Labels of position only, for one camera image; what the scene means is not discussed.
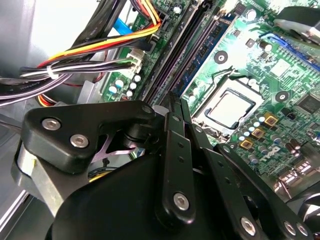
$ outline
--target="screw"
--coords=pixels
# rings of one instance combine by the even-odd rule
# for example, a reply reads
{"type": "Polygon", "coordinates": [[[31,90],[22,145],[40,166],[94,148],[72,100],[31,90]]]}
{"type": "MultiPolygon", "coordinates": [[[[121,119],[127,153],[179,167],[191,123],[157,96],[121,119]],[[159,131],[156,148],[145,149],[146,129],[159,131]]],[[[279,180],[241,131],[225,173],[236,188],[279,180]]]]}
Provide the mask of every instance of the screw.
{"type": "Polygon", "coordinates": [[[285,229],[287,229],[287,231],[289,233],[291,233],[293,236],[296,235],[296,230],[294,229],[294,227],[287,221],[284,222],[284,226],[285,226],[285,229]]]}
{"type": "Polygon", "coordinates": [[[304,228],[304,226],[302,226],[301,223],[298,222],[296,226],[303,235],[308,236],[307,230],[304,228]]]}
{"type": "Polygon", "coordinates": [[[229,149],[227,146],[223,146],[222,148],[223,148],[223,150],[225,150],[227,153],[230,153],[230,149],[229,149]]]}
{"type": "Polygon", "coordinates": [[[145,111],[147,114],[152,113],[152,109],[148,106],[142,106],[142,110],[145,111]]]}
{"type": "Polygon", "coordinates": [[[246,218],[245,216],[243,216],[241,218],[241,225],[243,227],[243,229],[251,236],[254,236],[256,234],[256,228],[253,225],[253,223],[246,218]]]}
{"type": "Polygon", "coordinates": [[[202,128],[201,127],[199,127],[199,126],[195,126],[195,130],[197,130],[199,133],[202,133],[202,128]]]}
{"type": "Polygon", "coordinates": [[[173,118],[174,120],[176,120],[177,122],[180,122],[180,119],[179,119],[177,116],[172,116],[172,118],[173,118]]]}
{"type": "Polygon", "coordinates": [[[186,211],[189,208],[188,198],[182,193],[177,192],[173,196],[174,204],[182,211],[186,211]]]}
{"type": "Polygon", "coordinates": [[[50,131],[55,131],[61,128],[61,124],[58,120],[53,119],[53,118],[46,118],[45,120],[42,121],[42,126],[50,131]]]}
{"type": "Polygon", "coordinates": [[[89,140],[81,134],[75,134],[70,138],[70,143],[79,149],[84,149],[89,145],[89,140]]]}

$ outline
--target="yellow wire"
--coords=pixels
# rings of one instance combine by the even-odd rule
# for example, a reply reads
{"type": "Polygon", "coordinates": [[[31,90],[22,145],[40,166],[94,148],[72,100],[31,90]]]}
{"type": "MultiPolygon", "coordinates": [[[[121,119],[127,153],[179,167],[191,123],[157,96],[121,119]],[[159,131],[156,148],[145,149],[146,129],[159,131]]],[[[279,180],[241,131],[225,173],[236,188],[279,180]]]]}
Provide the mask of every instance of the yellow wire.
{"type": "Polygon", "coordinates": [[[72,50],[63,51],[63,52],[60,52],[60,53],[53,55],[52,57],[49,58],[49,60],[56,59],[56,58],[58,58],[60,56],[64,56],[64,55],[74,54],[77,52],[83,52],[83,51],[90,50],[90,49],[97,48],[97,47],[101,47],[101,46],[107,45],[107,44],[112,44],[112,43],[116,43],[116,42],[120,42],[120,41],[136,39],[136,38],[143,38],[145,36],[148,36],[148,35],[155,33],[159,29],[159,27],[160,27],[160,23],[158,23],[157,25],[155,25],[154,27],[151,27],[149,29],[137,31],[135,34],[131,33],[128,35],[120,36],[118,38],[112,38],[112,39],[108,39],[106,41],[97,42],[97,43],[94,43],[94,44],[91,44],[88,46],[83,46],[83,47],[78,47],[78,48],[75,48],[72,50]]]}
{"type": "Polygon", "coordinates": [[[91,178],[91,179],[89,180],[89,183],[92,183],[93,181],[95,181],[95,180],[97,180],[97,179],[99,179],[99,178],[102,178],[103,176],[105,176],[105,175],[107,175],[108,173],[111,173],[111,172],[112,172],[112,171],[107,171],[107,172],[100,173],[100,174],[98,174],[97,176],[91,178]]]}
{"type": "Polygon", "coordinates": [[[42,107],[48,107],[47,105],[45,105],[45,104],[41,101],[40,96],[38,96],[38,101],[39,101],[39,103],[40,103],[40,105],[41,105],[42,107]]]}
{"type": "Polygon", "coordinates": [[[145,0],[145,1],[146,1],[146,3],[148,4],[148,6],[150,7],[153,15],[155,16],[156,21],[157,21],[157,22],[160,22],[160,21],[161,21],[161,20],[160,20],[160,17],[159,17],[159,15],[158,15],[157,11],[155,10],[154,6],[152,6],[150,0],[145,0]]]}
{"type": "Polygon", "coordinates": [[[152,10],[150,9],[149,5],[146,3],[146,0],[141,0],[141,3],[144,5],[146,11],[148,12],[148,14],[153,22],[153,25],[157,25],[156,18],[154,16],[152,10]]]}

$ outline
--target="white sticker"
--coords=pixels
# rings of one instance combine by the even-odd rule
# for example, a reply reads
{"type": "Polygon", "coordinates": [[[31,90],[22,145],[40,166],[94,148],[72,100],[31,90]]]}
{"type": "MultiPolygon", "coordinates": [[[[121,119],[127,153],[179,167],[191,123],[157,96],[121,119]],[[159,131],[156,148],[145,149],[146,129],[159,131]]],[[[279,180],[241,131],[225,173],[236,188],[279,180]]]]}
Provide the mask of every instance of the white sticker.
{"type": "Polygon", "coordinates": [[[277,77],[280,77],[282,74],[285,73],[285,71],[290,68],[290,64],[287,63],[285,60],[280,59],[273,68],[271,68],[271,72],[276,75],[277,77]]]}

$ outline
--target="motherboard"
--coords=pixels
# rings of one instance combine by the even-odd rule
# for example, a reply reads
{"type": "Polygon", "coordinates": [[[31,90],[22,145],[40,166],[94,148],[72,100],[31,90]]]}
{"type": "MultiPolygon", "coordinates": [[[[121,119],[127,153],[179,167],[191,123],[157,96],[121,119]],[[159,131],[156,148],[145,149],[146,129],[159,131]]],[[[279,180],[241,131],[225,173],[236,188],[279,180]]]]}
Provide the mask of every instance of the motherboard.
{"type": "MultiPolygon", "coordinates": [[[[313,23],[298,23],[297,15],[319,23],[320,2],[153,3],[162,28],[151,50],[120,51],[138,60],[138,70],[112,73],[104,101],[159,105],[173,91],[213,146],[229,144],[276,192],[284,185],[301,192],[304,179],[320,174],[320,34],[312,26],[301,34],[313,23]]],[[[138,16],[132,29],[148,24],[138,16]]]]}

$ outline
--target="cable tie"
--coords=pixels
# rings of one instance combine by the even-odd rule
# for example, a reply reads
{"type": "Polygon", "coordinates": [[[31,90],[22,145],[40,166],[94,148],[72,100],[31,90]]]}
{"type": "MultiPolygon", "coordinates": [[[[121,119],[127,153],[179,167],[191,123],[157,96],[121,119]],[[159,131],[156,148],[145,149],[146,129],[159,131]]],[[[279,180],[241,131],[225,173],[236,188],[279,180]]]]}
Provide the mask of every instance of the cable tie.
{"type": "Polygon", "coordinates": [[[52,70],[52,65],[46,66],[46,71],[48,72],[50,78],[56,80],[59,78],[59,74],[54,74],[54,71],[52,70]]]}

